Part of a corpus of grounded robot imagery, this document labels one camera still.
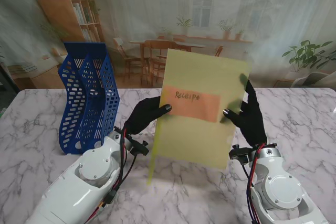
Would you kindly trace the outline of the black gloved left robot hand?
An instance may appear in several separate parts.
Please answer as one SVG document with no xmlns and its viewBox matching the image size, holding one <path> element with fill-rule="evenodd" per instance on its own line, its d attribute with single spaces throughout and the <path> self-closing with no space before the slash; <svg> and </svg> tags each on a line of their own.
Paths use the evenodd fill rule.
<svg viewBox="0 0 336 224">
<path fill-rule="evenodd" d="M 126 133 L 136 135 L 142 132 L 152 121 L 171 111 L 172 106 L 160 106 L 160 96 L 141 100 L 133 109 L 124 124 Z"/>
</svg>

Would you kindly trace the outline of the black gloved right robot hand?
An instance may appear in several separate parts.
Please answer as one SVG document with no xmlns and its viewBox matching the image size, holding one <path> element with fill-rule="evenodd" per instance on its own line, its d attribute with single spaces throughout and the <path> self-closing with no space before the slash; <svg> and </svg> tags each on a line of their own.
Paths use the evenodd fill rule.
<svg viewBox="0 0 336 224">
<path fill-rule="evenodd" d="M 261 144 L 266 145 L 267 136 L 262 113 L 256 91 L 249 80 L 247 80 L 245 91 L 247 93 L 247 102 L 241 102 L 240 112 L 236 114 L 230 109 L 224 109 L 223 115 L 240 129 L 243 137 L 251 147 Z"/>
</svg>

